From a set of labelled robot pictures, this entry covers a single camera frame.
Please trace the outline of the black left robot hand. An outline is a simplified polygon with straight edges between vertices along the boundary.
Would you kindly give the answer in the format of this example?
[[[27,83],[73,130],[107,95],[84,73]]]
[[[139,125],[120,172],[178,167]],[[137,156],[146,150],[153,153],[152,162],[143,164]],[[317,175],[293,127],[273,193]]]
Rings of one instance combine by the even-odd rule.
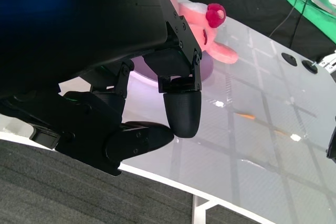
[[[123,123],[133,58],[157,75],[168,125]],[[196,135],[202,52],[171,0],[1,0],[1,114],[105,173]]]

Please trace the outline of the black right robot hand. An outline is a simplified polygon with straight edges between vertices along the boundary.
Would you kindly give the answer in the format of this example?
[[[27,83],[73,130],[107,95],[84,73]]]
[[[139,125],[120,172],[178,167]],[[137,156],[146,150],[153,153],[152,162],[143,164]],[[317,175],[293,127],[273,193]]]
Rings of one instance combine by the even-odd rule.
[[[328,149],[326,150],[327,158],[336,161],[336,127],[333,130],[333,133],[330,138]]]

